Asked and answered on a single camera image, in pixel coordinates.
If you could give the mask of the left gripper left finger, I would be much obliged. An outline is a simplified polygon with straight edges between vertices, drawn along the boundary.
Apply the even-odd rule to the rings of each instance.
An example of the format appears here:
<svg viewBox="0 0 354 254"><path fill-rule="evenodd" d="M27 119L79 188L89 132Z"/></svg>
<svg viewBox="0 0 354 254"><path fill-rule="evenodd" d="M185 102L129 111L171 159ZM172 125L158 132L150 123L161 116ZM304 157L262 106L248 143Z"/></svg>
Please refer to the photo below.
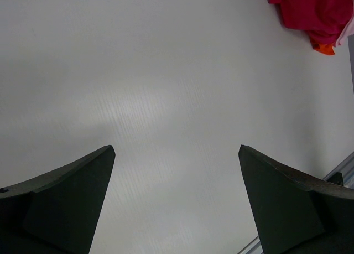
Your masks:
<svg viewBox="0 0 354 254"><path fill-rule="evenodd" d="M108 145L1 188L1 253L89 253L114 160Z"/></svg>

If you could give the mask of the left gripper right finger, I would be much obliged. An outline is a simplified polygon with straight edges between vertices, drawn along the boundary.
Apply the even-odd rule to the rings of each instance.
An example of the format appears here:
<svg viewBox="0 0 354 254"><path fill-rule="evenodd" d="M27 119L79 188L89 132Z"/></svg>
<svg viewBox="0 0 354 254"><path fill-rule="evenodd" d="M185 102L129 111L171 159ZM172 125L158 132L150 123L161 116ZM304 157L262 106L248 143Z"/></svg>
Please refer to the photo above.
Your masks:
<svg viewBox="0 0 354 254"><path fill-rule="evenodd" d="M264 253L353 253L352 189L250 146L238 157Z"/></svg>

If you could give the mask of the pink t-shirt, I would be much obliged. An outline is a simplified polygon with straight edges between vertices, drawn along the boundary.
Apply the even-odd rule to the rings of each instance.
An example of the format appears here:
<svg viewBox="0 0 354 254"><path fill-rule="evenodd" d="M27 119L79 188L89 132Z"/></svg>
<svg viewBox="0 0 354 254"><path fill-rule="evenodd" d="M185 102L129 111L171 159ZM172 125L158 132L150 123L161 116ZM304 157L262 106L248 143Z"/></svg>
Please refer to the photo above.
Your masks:
<svg viewBox="0 0 354 254"><path fill-rule="evenodd" d="M338 37L335 46L341 45L350 35L353 35L353 17L346 24L340 36Z"/></svg>

